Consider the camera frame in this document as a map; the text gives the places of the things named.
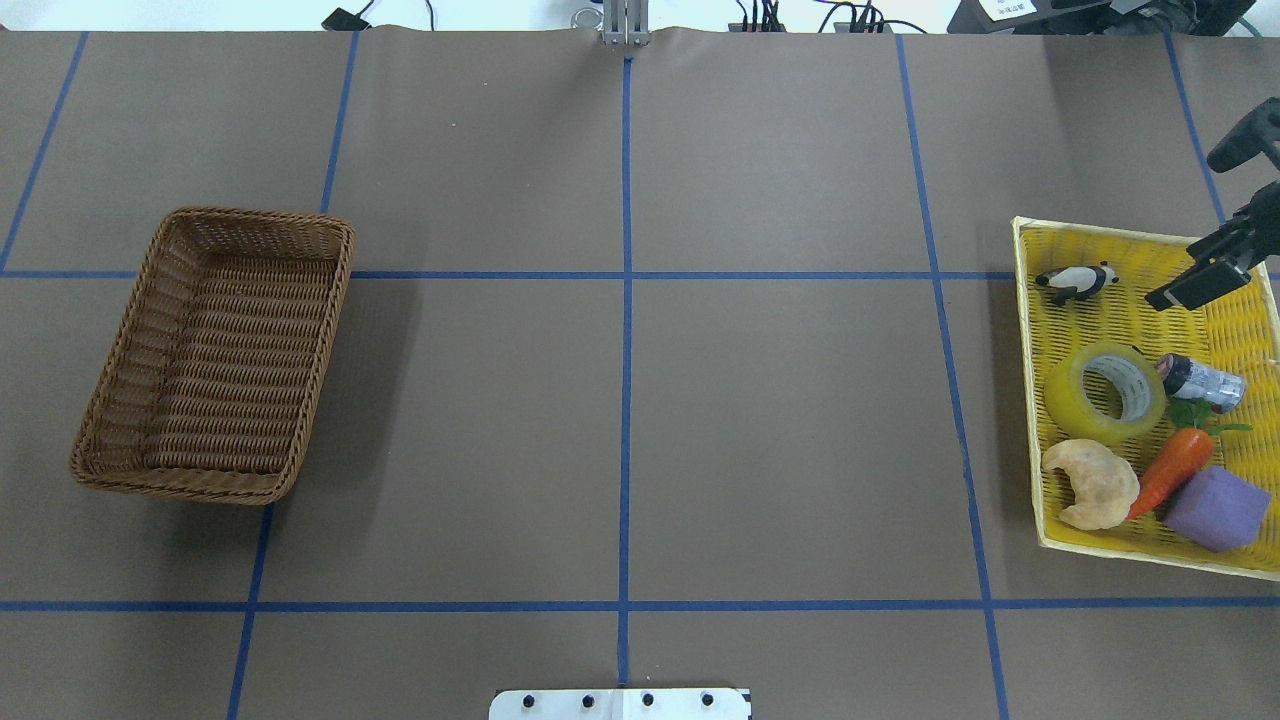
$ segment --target yellow plastic basket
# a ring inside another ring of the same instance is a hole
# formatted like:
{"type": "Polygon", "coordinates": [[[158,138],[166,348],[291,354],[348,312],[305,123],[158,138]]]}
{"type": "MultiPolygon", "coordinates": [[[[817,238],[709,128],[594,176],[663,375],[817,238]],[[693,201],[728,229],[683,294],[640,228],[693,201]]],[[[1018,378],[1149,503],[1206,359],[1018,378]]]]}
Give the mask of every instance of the yellow plastic basket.
{"type": "MultiPolygon", "coordinates": [[[[1165,527],[1162,507],[1110,530],[1078,530],[1059,520],[1059,512],[1074,502],[1068,477],[1041,470],[1041,454],[1068,439],[1044,410],[1043,378],[1070,354],[1110,340],[1137,347],[1152,361],[1178,352],[1243,375],[1248,382],[1244,401],[1228,418],[1252,423],[1253,432],[1222,433],[1213,462],[1280,497],[1280,319],[1265,265],[1257,266],[1248,286],[1196,311],[1157,313],[1143,297],[1190,265],[1185,250],[1190,242],[1014,218],[1036,532],[1043,547],[1056,550],[1280,580],[1280,501],[1271,502],[1253,544],[1212,552],[1165,527]],[[1102,260],[1116,270],[1120,283],[1083,302],[1057,307],[1036,287],[1039,273],[1102,260]]],[[[1105,396],[1105,383],[1087,384],[1085,392],[1097,405],[1112,401],[1105,396]]],[[[1140,475],[1171,432],[1165,419],[1152,433],[1112,450],[1140,475]]]]}

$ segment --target purple cube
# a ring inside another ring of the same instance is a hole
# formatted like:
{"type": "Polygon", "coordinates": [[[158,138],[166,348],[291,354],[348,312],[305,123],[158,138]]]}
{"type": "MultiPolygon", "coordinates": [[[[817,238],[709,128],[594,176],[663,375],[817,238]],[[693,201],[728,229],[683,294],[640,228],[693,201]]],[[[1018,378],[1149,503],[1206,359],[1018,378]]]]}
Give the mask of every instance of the purple cube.
{"type": "Polygon", "coordinates": [[[1224,468],[1192,475],[1174,496],[1165,524],[1213,552],[1252,544],[1258,537],[1271,493],[1224,468]]]}

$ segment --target tape roll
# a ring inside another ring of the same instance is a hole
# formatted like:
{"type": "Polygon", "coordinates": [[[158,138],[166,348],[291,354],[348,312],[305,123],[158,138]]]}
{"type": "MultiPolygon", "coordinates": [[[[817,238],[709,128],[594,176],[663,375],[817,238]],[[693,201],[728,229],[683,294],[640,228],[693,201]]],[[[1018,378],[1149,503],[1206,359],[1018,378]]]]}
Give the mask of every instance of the tape roll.
{"type": "Polygon", "coordinates": [[[1116,445],[1148,433],[1165,414],[1165,391],[1156,369],[1137,350],[1096,342],[1069,356],[1044,378],[1044,407],[1074,438],[1116,445]],[[1084,373],[1106,378],[1120,393],[1120,418],[1102,413],[1084,393],[1084,373]]]}

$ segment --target table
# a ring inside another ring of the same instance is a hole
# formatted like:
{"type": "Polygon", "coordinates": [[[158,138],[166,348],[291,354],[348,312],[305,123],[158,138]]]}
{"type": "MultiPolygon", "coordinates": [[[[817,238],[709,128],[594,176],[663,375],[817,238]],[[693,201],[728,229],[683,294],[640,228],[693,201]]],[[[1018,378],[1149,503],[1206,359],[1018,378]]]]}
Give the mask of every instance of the table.
{"type": "Polygon", "coordinates": [[[1274,174],[1198,152],[1275,41],[5,33],[0,68],[0,715],[1280,706],[1274,584],[1036,547],[1009,229],[1213,229],[1274,174]],[[360,232],[265,512],[67,471],[183,204],[360,232]]]}

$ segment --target metal bracket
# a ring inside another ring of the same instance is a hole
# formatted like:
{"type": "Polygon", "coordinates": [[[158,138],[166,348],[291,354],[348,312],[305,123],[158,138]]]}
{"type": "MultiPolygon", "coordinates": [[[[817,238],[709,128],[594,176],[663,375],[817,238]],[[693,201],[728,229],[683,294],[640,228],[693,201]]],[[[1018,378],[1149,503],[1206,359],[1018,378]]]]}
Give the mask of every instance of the metal bracket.
{"type": "Polygon", "coordinates": [[[489,720],[751,720],[751,691],[649,688],[506,691],[489,720]]]}
{"type": "Polygon", "coordinates": [[[649,0],[604,0],[605,45],[649,45],[649,0]]]}

